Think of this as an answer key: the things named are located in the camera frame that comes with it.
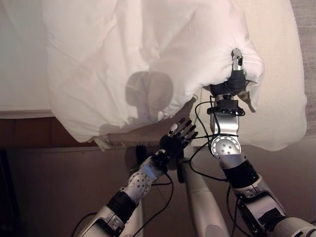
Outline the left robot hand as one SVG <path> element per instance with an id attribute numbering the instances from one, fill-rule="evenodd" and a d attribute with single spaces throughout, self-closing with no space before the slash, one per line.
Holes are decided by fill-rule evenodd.
<path id="1" fill-rule="evenodd" d="M 171 159 L 180 154 L 198 135 L 196 125 L 189 119 L 182 118 L 174 123 L 159 141 L 160 151 L 164 150 Z"/>

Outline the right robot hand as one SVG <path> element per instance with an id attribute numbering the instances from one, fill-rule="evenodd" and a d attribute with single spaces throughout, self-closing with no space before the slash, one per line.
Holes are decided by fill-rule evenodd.
<path id="1" fill-rule="evenodd" d="M 238 48 L 232 50 L 232 71 L 230 77 L 223 83 L 210 85 L 210 92 L 214 97 L 220 95 L 239 94 L 245 87 L 246 79 L 243 71 L 243 56 Z"/>

